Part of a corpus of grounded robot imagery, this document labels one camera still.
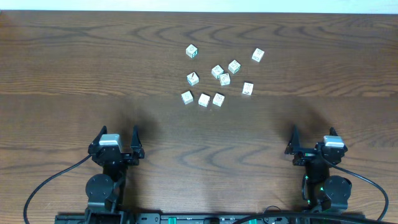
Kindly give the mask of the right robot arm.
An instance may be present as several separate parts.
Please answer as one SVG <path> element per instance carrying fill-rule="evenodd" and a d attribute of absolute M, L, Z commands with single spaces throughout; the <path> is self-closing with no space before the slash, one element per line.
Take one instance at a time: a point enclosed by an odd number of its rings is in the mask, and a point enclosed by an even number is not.
<path fill-rule="evenodd" d="M 299 131 L 293 128 L 285 154 L 293 155 L 295 166 L 304 166 L 302 197 L 311 212 L 337 212 L 348 208 L 352 183 L 347 178 L 331 175 L 330 168 L 341 162 L 348 148 L 334 128 L 314 147 L 300 145 Z"/>

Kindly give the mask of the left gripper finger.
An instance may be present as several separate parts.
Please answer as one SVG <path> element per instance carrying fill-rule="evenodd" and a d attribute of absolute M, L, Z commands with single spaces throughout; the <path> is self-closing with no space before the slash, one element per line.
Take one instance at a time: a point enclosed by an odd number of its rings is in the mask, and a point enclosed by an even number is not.
<path fill-rule="evenodd" d="M 103 126 L 103 127 L 101 128 L 99 134 L 94 138 L 94 140 L 92 141 L 91 144 L 92 144 L 92 145 L 98 145 L 99 142 L 100 142 L 100 139 L 101 139 L 102 135 L 107 134 L 107 133 L 108 133 L 107 127 L 106 127 L 106 126 Z"/>
<path fill-rule="evenodd" d="M 133 127 L 130 148 L 135 153 L 141 153 L 142 152 L 142 144 L 141 144 L 141 140 L 139 139 L 138 127 L 137 126 Z"/>

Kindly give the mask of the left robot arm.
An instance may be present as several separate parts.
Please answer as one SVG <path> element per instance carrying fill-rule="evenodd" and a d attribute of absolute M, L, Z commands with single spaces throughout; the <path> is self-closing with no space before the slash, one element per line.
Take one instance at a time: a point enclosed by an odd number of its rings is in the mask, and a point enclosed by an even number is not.
<path fill-rule="evenodd" d="M 139 160 L 145 156 L 136 126 L 130 148 L 129 152 L 122 152 L 120 135 L 109 134 L 106 126 L 88 146 L 92 161 L 102 167 L 103 172 L 94 175 L 86 183 L 88 206 L 84 223 L 136 222 L 135 215 L 122 208 L 128 167 L 139 165 Z"/>

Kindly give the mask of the wooden block with red mark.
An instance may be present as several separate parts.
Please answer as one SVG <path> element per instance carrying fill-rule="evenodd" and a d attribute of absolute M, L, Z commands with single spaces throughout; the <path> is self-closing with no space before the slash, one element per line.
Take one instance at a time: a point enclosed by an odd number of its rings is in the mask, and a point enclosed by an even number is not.
<path fill-rule="evenodd" d="M 199 81 L 200 81 L 200 79 L 196 72 L 192 72 L 187 75 L 187 82 L 189 83 L 190 86 L 194 86 L 194 85 L 198 84 Z"/>

